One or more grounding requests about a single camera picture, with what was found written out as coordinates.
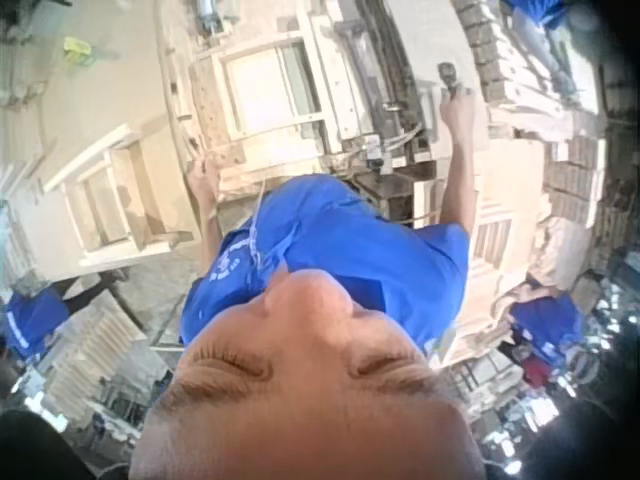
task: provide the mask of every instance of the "nose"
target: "nose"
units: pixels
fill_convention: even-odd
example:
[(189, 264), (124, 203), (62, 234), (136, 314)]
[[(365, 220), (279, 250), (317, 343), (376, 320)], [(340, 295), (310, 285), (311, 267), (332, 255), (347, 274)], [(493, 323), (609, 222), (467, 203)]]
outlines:
[(348, 342), (354, 302), (349, 293), (321, 270), (280, 273), (265, 292), (265, 308), (283, 331), (297, 341), (321, 340), (342, 348)]

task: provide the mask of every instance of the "wooden plank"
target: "wooden plank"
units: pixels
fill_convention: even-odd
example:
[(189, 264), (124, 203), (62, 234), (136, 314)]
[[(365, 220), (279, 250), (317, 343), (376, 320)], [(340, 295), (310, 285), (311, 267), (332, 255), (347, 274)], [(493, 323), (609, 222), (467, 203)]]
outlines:
[(311, 17), (311, 25), (335, 107), (340, 138), (345, 140), (357, 137), (361, 133), (360, 125), (339, 37), (333, 30), (331, 19), (326, 15)]
[(191, 86), (196, 112), (204, 140), (209, 149), (216, 149), (216, 162), (220, 168), (246, 162), (244, 151), (231, 138), (224, 120), (220, 92), (215, 88), (216, 78), (210, 58), (195, 62), (190, 69)]
[(214, 55), (224, 58), (225, 60), (231, 60), (236, 57), (252, 55), (270, 48), (290, 45), (301, 40), (302, 32), (299, 30), (264, 35), (232, 46), (220, 45), (210, 48), (196, 54), (196, 60), (204, 60)]
[(44, 193), (57, 188), (62, 182), (69, 181), (89, 168), (94, 162), (102, 160), (102, 153), (109, 148), (126, 147), (131, 142), (138, 140), (139, 133), (133, 131), (129, 125), (123, 124), (115, 130), (80, 152), (73, 160), (67, 163), (43, 186)]
[(510, 80), (491, 82), (482, 87), (485, 100), (492, 105), (513, 105), (532, 111), (546, 113), (555, 118), (562, 118), (562, 104), (524, 85)]
[(69, 214), (69, 218), (71, 219), (71, 224), (73, 225), (73, 231), (76, 234), (76, 238), (78, 239), (78, 243), (80, 244), (80, 247), (82, 247), (82, 249), (86, 251), (84, 238), (82, 238), (82, 233), (80, 233), (80, 228), (76, 223), (75, 212), (73, 211), (73, 207), (71, 206), (71, 200), (69, 199), (69, 195), (67, 194), (67, 188), (64, 183), (60, 188), (62, 189), (62, 195), (64, 195), (64, 202), (67, 207), (67, 213)]
[(508, 60), (496, 59), (484, 65), (478, 66), (480, 78), (485, 83), (498, 80), (512, 80), (521, 85), (525, 85), (537, 90), (550, 98), (559, 99), (551, 82), (543, 78), (539, 78), (527, 67), (513, 65)]
[(218, 92), (218, 98), (220, 99), (220, 106), (222, 107), (227, 132), (231, 139), (237, 138), (242, 134), (238, 131), (236, 114), (232, 105), (233, 99), (231, 98), (231, 92), (227, 85), (227, 73), (225, 71), (225, 67), (222, 64), (220, 57), (217, 55), (212, 55), (210, 58), (211, 63), (213, 64), (216, 91)]
[(162, 253), (170, 253), (177, 241), (162, 241), (147, 244), (142, 250), (138, 250), (135, 243), (130, 240), (123, 240), (114, 245), (101, 248), (96, 252), (89, 252), (88, 255), (80, 260), (81, 267), (95, 267), (102, 265), (108, 268), (112, 263), (127, 262), (160, 255)]
[(342, 151), (342, 144), (340, 142), (336, 113), (333, 109), (331, 97), (329, 96), (327, 80), (325, 78), (324, 69), (322, 68), (322, 62), (320, 61), (318, 45), (313, 34), (311, 19), (305, 11), (302, 3), (298, 5), (297, 17), (300, 31), (302, 32), (304, 48), (307, 52), (307, 59), (309, 60), (309, 66), (311, 68), (313, 84), (316, 87), (316, 94), (318, 95), (318, 101), (320, 102), (320, 110), (324, 114), (324, 125), (329, 152), (339, 153)]
[(467, 40), (469, 40), (469, 45), (472, 47), (495, 41), (511, 42), (502, 25), (497, 22), (483, 23), (468, 28), (465, 30), (465, 34), (467, 35)]
[(114, 195), (109, 173), (101, 170), (85, 182), (88, 194), (95, 205), (96, 223), (100, 225), (106, 235), (106, 243), (118, 242), (128, 237), (127, 225), (122, 216)]
[(131, 238), (141, 250), (151, 238), (144, 201), (138, 186), (131, 152), (128, 148), (111, 150), (111, 166), (116, 197), (129, 226)]

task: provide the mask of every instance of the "closed eye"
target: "closed eye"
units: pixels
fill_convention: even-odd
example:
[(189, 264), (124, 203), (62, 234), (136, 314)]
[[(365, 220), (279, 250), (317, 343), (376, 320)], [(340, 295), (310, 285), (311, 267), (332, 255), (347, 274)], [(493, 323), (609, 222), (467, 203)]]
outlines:
[(268, 380), (273, 376), (273, 367), (267, 359), (229, 348), (204, 346), (193, 354), (189, 363), (194, 367), (231, 369), (230, 373), (239, 372), (259, 380)]
[(383, 375), (406, 366), (418, 365), (420, 363), (418, 355), (413, 352), (396, 355), (375, 355), (362, 361), (356, 368), (355, 373), (357, 377)]

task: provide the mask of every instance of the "white logo on shirt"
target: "white logo on shirt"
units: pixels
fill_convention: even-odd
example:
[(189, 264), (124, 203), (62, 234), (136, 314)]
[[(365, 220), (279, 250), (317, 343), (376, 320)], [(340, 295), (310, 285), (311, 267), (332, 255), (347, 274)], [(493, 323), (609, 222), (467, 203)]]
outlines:
[(249, 245), (248, 238), (245, 240), (241, 240), (237, 243), (234, 243), (228, 249), (226, 249), (216, 261), (216, 268), (214, 269), (213, 272), (211, 272), (211, 275), (209, 276), (209, 281), (213, 282), (214, 280), (222, 280), (228, 277), (229, 274), (231, 274), (231, 272), (233, 272), (236, 268), (238, 268), (238, 265), (240, 265), (240, 259), (229, 258), (230, 257), (229, 254), (231, 252), (234, 252), (235, 250), (238, 250), (239, 248), (246, 247), (247, 245)]

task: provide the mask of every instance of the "wooden panel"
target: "wooden panel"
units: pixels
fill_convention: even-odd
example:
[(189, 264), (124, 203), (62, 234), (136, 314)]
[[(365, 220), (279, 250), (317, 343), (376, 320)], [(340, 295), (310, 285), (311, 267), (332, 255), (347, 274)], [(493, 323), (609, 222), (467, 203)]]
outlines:
[(540, 92), (510, 80), (491, 82), (482, 87), (487, 103), (515, 105), (543, 112), (555, 118), (564, 115), (562, 104)]
[(95, 202), (97, 221), (104, 228), (107, 243), (127, 238), (125, 225), (118, 211), (115, 193), (107, 172), (102, 170), (88, 178), (84, 184)]
[(329, 89), (327, 88), (325, 73), (320, 61), (318, 46), (313, 33), (313, 27), (311, 26), (311, 19), (302, 6), (298, 8), (297, 17), (304, 39), (304, 48), (307, 52), (309, 67), (311, 68), (311, 74), (313, 76), (313, 84), (316, 88), (318, 101), (320, 102), (320, 110), (324, 114), (329, 151), (331, 153), (339, 153), (342, 151), (342, 144), (340, 142), (336, 113), (333, 108), (333, 103), (331, 102), (331, 97), (329, 96)]
[[(241, 137), (287, 124), (296, 116), (275, 49), (226, 62), (225, 67)], [(258, 84), (256, 72), (260, 72)]]
[(140, 199), (142, 201), (145, 223), (149, 227), (152, 235), (165, 233), (166, 230), (164, 222), (162, 221), (162, 215), (160, 214), (158, 199), (156, 199), (153, 189), (151, 188), (151, 180), (142, 155), (142, 146), (140, 145), (140, 142), (136, 142), (127, 150), (131, 166), (133, 167), (135, 174), (138, 193), (140, 194)]
[(68, 182), (75, 176), (83, 173), (91, 167), (92, 162), (102, 160), (102, 152), (116, 146), (126, 147), (131, 142), (137, 140), (140, 135), (134, 132), (128, 125), (120, 125), (115, 130), (109, 132), (98, 141), (89, 145), (80, 152), (73, 160), (67, 163), (63, 169), (58, 171), (51, 180), (44, 184), (44, 192), (50, 192), (58, 187), (62, 182)]
[(100, 248), (106, 237), (101, 237), (98, 230), (91, 208), (92, 201), (87, 196), (85, 185), (81, 183), (65, 186), (63, 193), (67, 197), (69, 215), (82, 248), (86, 251)]
[(142, 250), (138, 250), (133, 242), (123, 240), (101, 248), (94, 253), (90, 253), (86, 258), (80, 260), (80, 266), (89, 267), (102, 265), (105, 269), (108, 269), (111, 263), (131, 263), (136, 259), (159, 255), (161, 253), (169, 253), (173, 250), (173, 246), (177, 240), (178, 236), (176, 234), (174, 240), (149, 243)]
[(138, 187), (131, 152), (129, 149), (119, 149), (112, 150), (110, 155), (117, 196), (124, 210), (131, 238), (138, 249), (142, 249), (151, 237), (151, 230)]
[(345, 140), (357, 137), (361, 133), (353, 94), (353, 89), (357, 87), (350, 84), (339, 37), (333, 30), (331, 19), (326, 15), (311, 17), (311, 25), (335, 107), (340, 138)]
[[(207, 147), (216, 149), (219, 154), (216, 158), (221, 168), (245, 163), (244, 151), (240, 145), (229, 144), (231, 138), (224, 120), (211, 58), (195, 62), (191, 66), (190, 75), (194, 102)], [(223, 145), (226, 145), (224, 151), (219, 150)]]
[(197, 59), (204, 60), (212, 55), (226, 57), (228, 60), (234, 57), (252, 55), (278, 46), (289, 45), (302, 40), (302, 33), (298, 30), (291, 32), (263, 35), (253, 40), (233, 45), (231, 47), (221, 45), (198, 53)]

